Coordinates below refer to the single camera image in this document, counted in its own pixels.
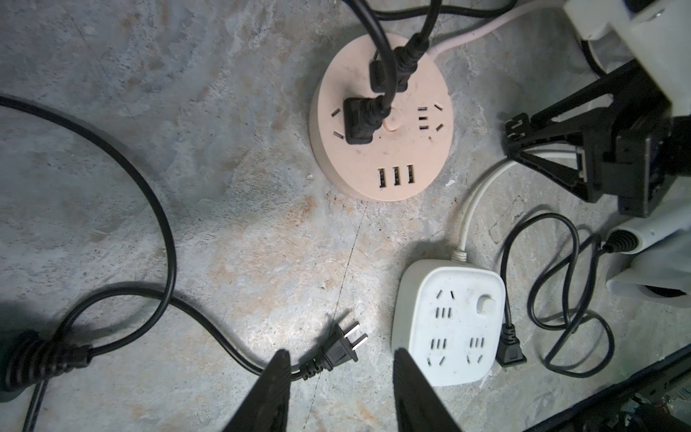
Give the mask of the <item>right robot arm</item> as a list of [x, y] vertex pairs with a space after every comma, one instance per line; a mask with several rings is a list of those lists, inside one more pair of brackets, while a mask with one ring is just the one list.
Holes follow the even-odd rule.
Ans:
[[690, 3], [569, 1], [586, 41], [614, 32], [633, 59], [553, 104], [506, 123], [507, 156], [579, 199], [618, 199], [647, 218], [690, 174]]

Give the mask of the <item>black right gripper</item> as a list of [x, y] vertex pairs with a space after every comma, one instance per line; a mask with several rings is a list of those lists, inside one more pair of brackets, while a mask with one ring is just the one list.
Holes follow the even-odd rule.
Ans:
[[675, 179], [690, 174], [690, 149], [681, 142], [690, 129], [636, 59], [536, 113], [531, 125], [545, 127], [602, 95], [612, 102], [587, 113], [582, 145], [523, 139], [507, 141], [505, 153], [584, 202], [612, 195], [620, 214], [647, 218]]

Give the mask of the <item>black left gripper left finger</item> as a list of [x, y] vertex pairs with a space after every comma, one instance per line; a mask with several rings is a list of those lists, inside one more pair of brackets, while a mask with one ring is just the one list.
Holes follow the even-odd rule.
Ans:
[[280, 349], [223, 431], [286, 431], [291, 384], [290, 354]]

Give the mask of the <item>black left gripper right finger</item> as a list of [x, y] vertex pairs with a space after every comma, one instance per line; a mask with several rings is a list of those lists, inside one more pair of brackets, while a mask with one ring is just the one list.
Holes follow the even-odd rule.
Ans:
[[461, 431], [404, 348], [394, 353], [392, 382], [399, 431]]

